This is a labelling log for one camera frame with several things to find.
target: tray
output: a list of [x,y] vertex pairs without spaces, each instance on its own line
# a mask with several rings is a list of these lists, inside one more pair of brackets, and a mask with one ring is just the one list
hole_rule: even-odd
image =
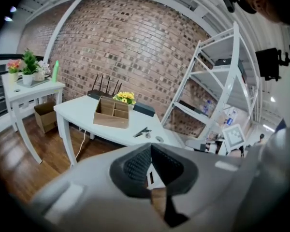
[[33,80],[30,86],[29,85],[24,85],[23,84],[23,79],[19,79],[18,81],[16,81],[16,83],[18,85],[20,85],[20,86],[23,86],[23,87],[35,87],[35,86],[38,86],[38,85],[40,85],[42,83],[46,83],[46,82],[49,82],[49,81],[50,81],[50,79],[48,79],[48,78],[46,78],[46,79],[44,79],[43,81],[40,81],[40,82],[36,82],[36,81]]

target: white flower pot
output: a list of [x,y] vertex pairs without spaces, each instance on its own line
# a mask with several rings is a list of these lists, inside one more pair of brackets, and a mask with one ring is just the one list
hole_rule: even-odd
[[33,74],[33,80],[36,82],[44,81],[45,76],[42,72],[36,72]]
[[18,80],[18,72],[9,73],[9,80],[10,82],[16,82]]
[[33,76],[34,76],[34,74],[23,75],[23,84],[30,86],[32,84],[32,81],[33,81]]

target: wooden organizer box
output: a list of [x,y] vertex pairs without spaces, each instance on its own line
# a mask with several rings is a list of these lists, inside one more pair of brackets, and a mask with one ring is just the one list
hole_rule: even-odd
[[103,126],[127,128],[129,126],[128,104],[101,96],[93,117],[93,123]]

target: white table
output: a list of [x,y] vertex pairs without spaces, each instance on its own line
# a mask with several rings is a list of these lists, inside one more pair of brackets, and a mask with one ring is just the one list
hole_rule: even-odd
[[37,104],[37,99],[51,94],[57,94],[56,104],[60,104],[62,101],[62,90],[65,85],[60,82],[53,83],[50,80],[49,82],[45,82],[38,86],[28,88],[18,85],[16,82],[11,82],[9,80],[8,74],[4,74],[1,77],[4,88],[6,107],[11,118],[11,124],[13,126],[13,129],[14,131],[17,131],[17,128],[19,129],[19,133],[22,136],[25,145],[32,154],[33,158],[38,163],[41,163],[42,160],[33,148],[32,143],[26,133],[19,105],[31,100],[35,100],[35,104]]
[[[97,105],[98,100],[83,96],[54,107],[57,114],[58,128],[61,131],[62,140],[72,165],[77,162],[72,148],[69,122],[94,135],[121,145],[159,143],[156,139],[159,136],[163,138],[164,144],[181,147],[181,144],[174,137],[170,137],[165,133],[157,115],[150,117],[131,109],[129,111],[129,126],[126,129],[93,124]],[[152,130],[150,138],[145,138],[145,135],[133,137],[145,127]]]

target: green plant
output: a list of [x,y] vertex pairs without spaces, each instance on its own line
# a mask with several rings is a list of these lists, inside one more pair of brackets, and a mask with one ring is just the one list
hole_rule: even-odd
[[29,49],[24,53],[23,60],[26,64],[26,67],[23,69],[23,75],[31,75],[38,71],[39,65],[36,62],[37,59]]

